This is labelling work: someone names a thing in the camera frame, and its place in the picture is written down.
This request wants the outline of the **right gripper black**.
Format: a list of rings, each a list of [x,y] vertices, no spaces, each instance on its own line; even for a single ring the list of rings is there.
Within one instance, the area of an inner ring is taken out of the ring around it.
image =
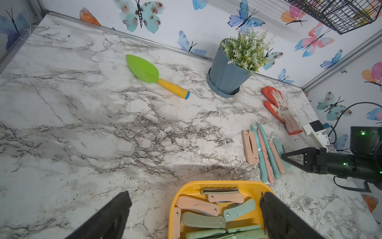
[[[282,154],[282,160],[308,173],[352,177],[373,183],[382,182],[382,159],[369,154],[330,153],[307,147]]]

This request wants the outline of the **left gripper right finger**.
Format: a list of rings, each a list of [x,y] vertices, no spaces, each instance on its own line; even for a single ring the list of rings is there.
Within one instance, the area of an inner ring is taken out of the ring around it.
[[[295,214],[273,193],[266,192],[260,199],[265,230],[271,239],[322,239],[316,230]]]

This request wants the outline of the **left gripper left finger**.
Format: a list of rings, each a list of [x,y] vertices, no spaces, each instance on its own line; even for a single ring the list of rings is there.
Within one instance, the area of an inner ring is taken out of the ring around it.
[[[129,192],[119,193],[67,238],[121,239],[131,205]]]

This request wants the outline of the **pink folding fruit knife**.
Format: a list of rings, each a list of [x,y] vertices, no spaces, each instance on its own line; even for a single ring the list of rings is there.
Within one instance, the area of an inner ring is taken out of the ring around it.
[[[242,131],[244,152],[247,163],[253,165],[255,163],[255,157],[253,155],[249,133],[247,131]]]

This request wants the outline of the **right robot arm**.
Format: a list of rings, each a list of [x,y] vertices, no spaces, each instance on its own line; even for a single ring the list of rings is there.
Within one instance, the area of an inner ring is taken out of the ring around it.
[[[314,174],[331,174],[382,184],[382,128],[352,126],[351,154],[332,153],[326,148],[307,147],[282,154],[282,159]]]

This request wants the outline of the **pink folding knife long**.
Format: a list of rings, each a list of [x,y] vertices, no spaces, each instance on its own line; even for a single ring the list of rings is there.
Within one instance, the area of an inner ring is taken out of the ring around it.
[[[275,158],[275,162],[276,162],[276,165],[278,167],[278,170],[281,174],[285,174],[286,173],[286,168],[284,166],[284,164],[282,163],[282,160],[280,159],[280,156],[276,150],[276,147],[274,145],[274,143],[269,140],[269,144],[270,144],[270,148],[271,148],[271,151],[274,155],[274,158]]]

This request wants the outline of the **teal folding knife right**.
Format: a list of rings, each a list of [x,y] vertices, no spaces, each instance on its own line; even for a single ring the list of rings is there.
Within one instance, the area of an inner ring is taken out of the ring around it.
[[[282,141],[281,139],[273,139],[273,143],[275,145],[275,148],[276,148],[276,151],[278,152],[278,155],[279,157],[281,158],[282,157],[282,154],[285,153],[285,149],[284,149],[284,146],[282,144]],[[283,159],[281,159],[282,163],[284,164],[284,167],[286,168],[286,170],[290,170],[291,169],[291,166],[289,163],[285,162]]]

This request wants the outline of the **pink ceramic knife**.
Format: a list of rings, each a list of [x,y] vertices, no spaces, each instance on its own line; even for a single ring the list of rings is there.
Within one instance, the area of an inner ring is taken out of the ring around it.
[[[273,176],[273,172],[272,172],[272,167],[271,167],[271,164],[270,164],[269,159],[268,159],[268,153],[266,150],[266,146],[265,146],[265,143],[264,143],[264,140],[263,140],[263,137],[262,137],[262,134],[261,134],[261,131],[259,128],[257,128],[257,132],[259,134],[260,144],[261,144],[264,162],[265,162],[267,175],[268,175],[268,181],[270,184],[273,184],[275,182],[275,180],[274,180],[274,176]]]

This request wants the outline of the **green ceramic knife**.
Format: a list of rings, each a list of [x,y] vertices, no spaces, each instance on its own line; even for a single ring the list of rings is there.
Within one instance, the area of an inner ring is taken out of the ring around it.
[[[226,233],[225,229],[209,229],[209,230],[201,230],[194,231],[185,234],[186,239],[203,239],[220,236]]]

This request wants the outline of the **yellow storage box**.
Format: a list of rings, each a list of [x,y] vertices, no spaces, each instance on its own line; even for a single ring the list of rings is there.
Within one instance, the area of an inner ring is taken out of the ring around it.
[[[169,239],[172,239],[173,214],[174,214],[174,208],[177,207],[176,202],[178,198],[180,196],[189,196],[189,197],[201,199],[204,201],[208,201],[207,195],[201,195],[201,189],[203,188],[237,188],[239,189],[239,193],[241,193],[244,196],[245,201],[247,201],[248,199],[255,200],[256,209],[238,219],[235,219],[231,222],[226,222],[225,230],[231,229],[231,228],[245,227],[250,225],[261,225],[261,228],[257,230],[250,230],[250,231],[238,232],[238,233],[232,233],[232,234],[229,234],[226,231],[226,233],[223,235],[210,237],[210,238],[204,238],[204,239],[266,239],[268,237],[264,229],[264,221],[262,218],[262,212],[261,212],[259,203],[263,193],[272,192],[269,186],[267,186],[265,183],[258,182],[258,181],[194,181],[183,186],[177,192],[172,202],[171,209],[170,209],[170,216],[169,216],[169,229],[168,229]],[[230,207],[237,205],[236,203],[216,203],[216,204],[218,204],[221,208],[221,213],[219,216],[223,216],[223,211],[225,209],[228,209]],[[191,212],[191,213],[196,213],[199,215],[208,216],[200,212],[183,210],[183,209],[181,209],[181,216],[185,212]],[[181,238],[180,239],[185,239],[186,233],[201,231],[201,230],[209,230],[209,229],[186,227],[181,222]]]

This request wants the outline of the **red white garden glove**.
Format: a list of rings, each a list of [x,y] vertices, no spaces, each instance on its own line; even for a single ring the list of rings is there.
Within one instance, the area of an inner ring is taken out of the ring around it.
[[[285,125],[289,135],[302,133],[303,130],[295,120],[282,92],[270,86],[264,87],[261,91],[267,99],[264,106]]]

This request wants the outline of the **potted green plant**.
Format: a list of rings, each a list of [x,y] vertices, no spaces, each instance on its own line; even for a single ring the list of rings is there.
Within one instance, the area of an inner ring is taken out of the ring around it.
[[[210,89],[221,97],[233,97],[269,62],[266,51],[272,43],[266,31],[249,28],[246,32],[239,30],[237,36],[223,39],[207,73]]]

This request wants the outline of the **green yellow toy trowel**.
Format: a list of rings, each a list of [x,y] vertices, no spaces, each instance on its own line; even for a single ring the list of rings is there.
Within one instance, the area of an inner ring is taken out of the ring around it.
[[[156,83],[185,100],[189,98],[190,92],[188,90],[159,78],[159,70],[147,60],[127,54],[126,61],[132,73],[139,80],[145,83]]]

